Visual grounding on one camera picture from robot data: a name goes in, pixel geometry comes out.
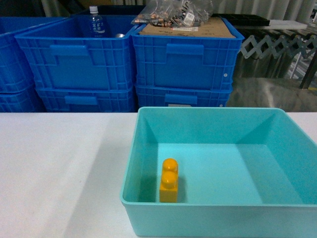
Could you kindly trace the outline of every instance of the label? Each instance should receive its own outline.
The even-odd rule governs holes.
[[[186,17],[184,19],[184,24],[185,25],[188,25],[188,26],[191,26],[193,24],[193,21],[195,20],[195,16],[194,14],[191,14],[191,13],[187,13],[186,14]]]
[[[173,27],[173,31],[198,31],[198,26],[195,27]]]
[[[168,104],[169,107],[191,107],[190,105],[186,104]]]
[[[105,35],[105,27],[103,22],[95,22],[91,21],[90,22],[90,30],[91,30],[91,36],[96,38],[96,37],[104,37]]]

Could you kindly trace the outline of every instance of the yellow toy brick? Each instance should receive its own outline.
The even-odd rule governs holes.
[[[169,158],[162,166],[161,182],[159,186],[160,202],[177,202],[178,193],[178,163]]]

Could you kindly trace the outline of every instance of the plastic bag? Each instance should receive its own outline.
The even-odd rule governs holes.
[[[150,0],[132,24],[149,23],[154,26],[169,27],[175,14],[173,0]]]
[[[174,2],[176,14],[171,18],[172,27],[201,26],[213,13],[211,0],[180,0]]]
[[[150,0],[132,24],[161,27],[194,27],[213,13],[211,0]]]

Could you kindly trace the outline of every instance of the stacked crates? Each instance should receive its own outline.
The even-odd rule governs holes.
[[[43,112],[33,73],[14,38],[60,17],[0,17],[0,112]]]
[[[78,15],[16,36],[48,112],[134,112],[133,16],[103,15],[105,38],[91,38]]]
[[[223,22],[235,38],[133,33],[140,107],[225,107],[243,36]]]

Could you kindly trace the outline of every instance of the bottle cap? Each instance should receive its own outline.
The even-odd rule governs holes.
[[[98,13],[98,7],[97,6],[90,6],[89,10],[90,10],[90,14]]]

